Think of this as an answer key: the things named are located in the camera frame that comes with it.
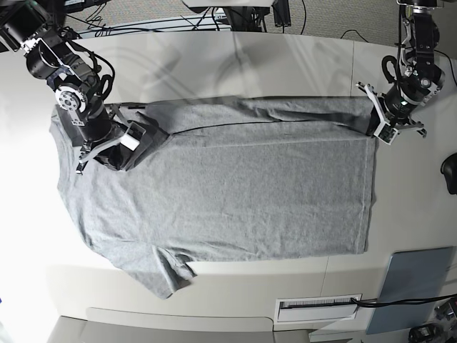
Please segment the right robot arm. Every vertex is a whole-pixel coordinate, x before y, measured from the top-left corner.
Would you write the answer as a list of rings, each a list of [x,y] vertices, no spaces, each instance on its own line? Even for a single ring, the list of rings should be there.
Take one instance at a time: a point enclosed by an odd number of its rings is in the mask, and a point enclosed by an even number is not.
[[[116,76],[101,73],[105,58],[60,34],[36,1],[1,2],[1,42],[24,52],[30,75],[46,82],[79,131],[83,142],[77,173],[91,160],[115,171],[134,166],[146,130],[127,120],[118,105],[105,105]]]

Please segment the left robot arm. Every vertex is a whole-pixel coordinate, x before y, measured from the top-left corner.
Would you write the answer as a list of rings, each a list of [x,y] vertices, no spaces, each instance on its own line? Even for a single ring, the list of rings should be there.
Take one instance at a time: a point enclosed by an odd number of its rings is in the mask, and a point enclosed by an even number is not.
[[[446,75],[435,63],[435,48],[440,34],[432,11],[437,1],[398,1],[398,43],[395,56],[387,55],[381,68],[391,88],[377,93],[369,84],[357,87],[373,103],[369,136],[390,145],[403,131],[416,131],[426,137],[424,124],[412,118],[443,88]]]

